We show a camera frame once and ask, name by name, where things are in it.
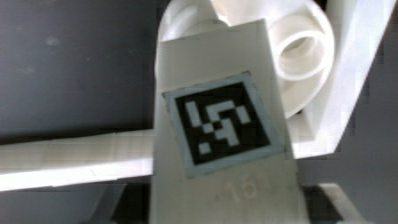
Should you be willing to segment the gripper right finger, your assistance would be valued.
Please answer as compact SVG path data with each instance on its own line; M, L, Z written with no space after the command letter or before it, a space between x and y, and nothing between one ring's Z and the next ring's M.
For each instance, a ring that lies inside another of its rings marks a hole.
M335 183L302 186L307 224L373 224Z

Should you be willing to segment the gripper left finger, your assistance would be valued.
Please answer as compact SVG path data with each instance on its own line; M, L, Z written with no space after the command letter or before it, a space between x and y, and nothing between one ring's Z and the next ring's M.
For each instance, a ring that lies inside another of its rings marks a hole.
M81 224L115 224L115 222L112 221L112 215L117 208L124 187L124 184L112 184L104 188L96 209L92 211L88 219L81 222Z

